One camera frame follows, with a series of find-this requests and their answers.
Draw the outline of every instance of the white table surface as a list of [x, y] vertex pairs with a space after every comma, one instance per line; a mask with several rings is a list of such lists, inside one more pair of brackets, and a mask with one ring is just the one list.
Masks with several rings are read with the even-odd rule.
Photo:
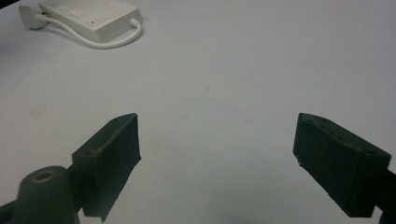
[[25, 29], [35, 2], [0, 10], [0, 204], [135, 112], [143, 159], [106, 223], [378, 223], [348, 218], [292, 147], [305, 112], [396, 156], [395, 1], [134, 0], [144, 34], [108, 50]]

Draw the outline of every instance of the white power adapter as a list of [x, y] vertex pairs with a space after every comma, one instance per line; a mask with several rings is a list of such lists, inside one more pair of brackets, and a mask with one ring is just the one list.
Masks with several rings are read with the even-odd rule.
[[[42, 12], [20, 6], [26, 27], [39, 29], [52, 22], [93, 48], [116, 48], [134, 41], [142, 33], [139, 8], [118, 0], [45, 0], [38, 5]], [[133, 35], [107, 43], [131, 29], [131, 25], [136, 28]]]

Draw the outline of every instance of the white cable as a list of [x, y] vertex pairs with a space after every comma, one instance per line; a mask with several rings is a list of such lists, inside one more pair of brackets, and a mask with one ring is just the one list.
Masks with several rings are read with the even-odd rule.
[[129, 23], [131, 23], [131, 25], [136, 28], [136, 30], [134, 31], [134, 33], [131, 36], [129, 36], [125, 39], [122, 39], [120, 41], [102, 44], [102, 43], [93, 42], [93, 41], [79, 35], [76, 31], [74, 31], [72, 28], [70, 28], [68, 25], [66, 25], [65, 23], [63, 23], [61, 21], [55, 20], [53, 18], [49, 18], [44, 15], [36, 15], [35, 17], [38, 20], [42, 20], [45, 22], [51, 22], [56, 25], [59, 25], [60, 27], [64, 28], [67, 32], [69, 32], [71, 35], [75, 36], [82, 43], [84, 43], [90, 47], [96, 48], [96, 49], [114, 49], [114, 48], [129, 44], [129, 43], [133, 42], [134, 40], [136, 40], [143, 32], [142, 24], [135, 19], [130, 19]]

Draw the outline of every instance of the power cord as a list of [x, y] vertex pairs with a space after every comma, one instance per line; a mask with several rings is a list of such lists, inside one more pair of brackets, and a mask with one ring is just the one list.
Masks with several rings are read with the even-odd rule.
[[66, 25], [65, 23], [58, 21], [56, 19], [50, 18], [44, 13], [42, 13], [40, 10], [34, 9], [32, 7], [28, 6], [20, 6], [19, 11], [21, 14], [21, 19], [23, 24], [30, 29], [41, 29], [44, 28], [47, 23], [54, 23], [63, 29], [65, 29], [70, 35], [73, 35], [75, 38], [77, 38], [79, 41], [84, 43], [85, 45], [88, 45], [92, 48], [96, 49], [114, 49], [117, 47], [121, 47], [123, 45], [129, 44], [136, 40], [139, 36], [142, 35], [143, 33], [143, 27], [142, 24], [135, 20], [135, 19], [130, 19], [129, 23], [136, 29], [132, 35], [129, 37], [122, 39], [120, 41], [116, 42], [111, 42], [111, 43], [96, 43], [93, 42], [76, 31], [74, 31], [70, 26]]

